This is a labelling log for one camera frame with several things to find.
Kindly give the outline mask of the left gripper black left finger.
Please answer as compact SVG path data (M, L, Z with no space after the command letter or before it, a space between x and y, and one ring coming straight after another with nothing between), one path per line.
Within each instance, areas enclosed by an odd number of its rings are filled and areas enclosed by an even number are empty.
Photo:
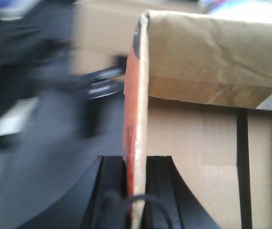
M81 229L125 229L126 166L121 156L103 156Z

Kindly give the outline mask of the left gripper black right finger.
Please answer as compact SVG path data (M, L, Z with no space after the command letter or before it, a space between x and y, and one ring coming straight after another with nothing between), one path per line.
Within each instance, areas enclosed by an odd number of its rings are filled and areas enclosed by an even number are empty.
M188 188L170 156L147 157L146 194L162 203L174 229L220 227Z

